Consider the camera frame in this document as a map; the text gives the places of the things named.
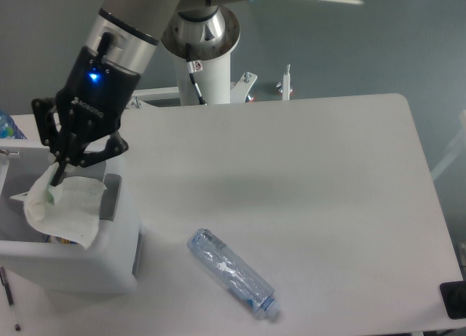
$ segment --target plastic water bottle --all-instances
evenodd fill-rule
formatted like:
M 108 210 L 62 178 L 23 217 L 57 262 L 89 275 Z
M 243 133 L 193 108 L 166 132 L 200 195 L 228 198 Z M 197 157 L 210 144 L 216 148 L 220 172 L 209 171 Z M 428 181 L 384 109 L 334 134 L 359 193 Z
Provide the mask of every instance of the plastic water bottle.
M 23 132 L 16 126 L 15 121 L 0 110 L 0 138 L 26 139 Z
M 276 317 L 280 306 L 273 297 L 275 289 L 211 231 L 199 229 L 187 246 L 254 313 L 262 311 L 269 319 Z

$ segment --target pen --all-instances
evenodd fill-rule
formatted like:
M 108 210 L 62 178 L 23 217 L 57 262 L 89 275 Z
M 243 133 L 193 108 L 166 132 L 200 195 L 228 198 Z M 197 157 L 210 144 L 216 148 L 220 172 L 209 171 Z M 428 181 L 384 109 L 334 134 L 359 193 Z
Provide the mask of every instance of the pen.
M 7 280 L 7 272 L 5 272 L 5 269 L 3 267 L 0 267 L 0 279 L 1 284 L 3 285 L 3 287 L 5 288 L 5 292 L 7 293 L 9 309 L 12 311 L 13 320 L 15 321 L 15 330 L 21 331 L 20 319 L 17 316 L 15 303 L 13 302 L 12 290 L 10 289 L 9 282 Z

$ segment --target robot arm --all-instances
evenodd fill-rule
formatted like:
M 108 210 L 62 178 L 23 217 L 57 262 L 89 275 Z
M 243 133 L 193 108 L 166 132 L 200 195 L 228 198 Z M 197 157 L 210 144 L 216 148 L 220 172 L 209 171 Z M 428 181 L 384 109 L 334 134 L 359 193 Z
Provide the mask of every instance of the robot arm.
M 51 185 L 68 164 L 87 167 L 128 149 L 118 133 L 122 113 L 175 12 L 231 1 L 239 0 L 104 1 L 65 87 L 55 99 L 32 101 L 41 142 L 59 164 Z M 102 152 L 85 152 L 105 136 L 110 138 Z

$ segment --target cable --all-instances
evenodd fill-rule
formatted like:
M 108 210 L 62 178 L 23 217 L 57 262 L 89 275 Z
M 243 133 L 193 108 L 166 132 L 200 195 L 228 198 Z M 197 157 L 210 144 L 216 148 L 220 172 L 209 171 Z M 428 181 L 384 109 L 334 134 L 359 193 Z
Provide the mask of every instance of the cable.
M 191 50 L 192 50 L 192 46 L 189 43 L 186 43 L 186 62 L 187 63 L 189 63 L 190 61 L 193 61 L 193 59 L 191 58 Z M 197 99 L 199 100 L 199 105 L 206 105 L 207 102 L 202 97 L 202 93 L 199 88 L 199 85 L 197 84 L 196 79 L 194 78 L 194 74 L 191 72 L 189 72 L 189 79 L 191 80 L 191 83 L 194 86 L 194 90 L 196 91 Z

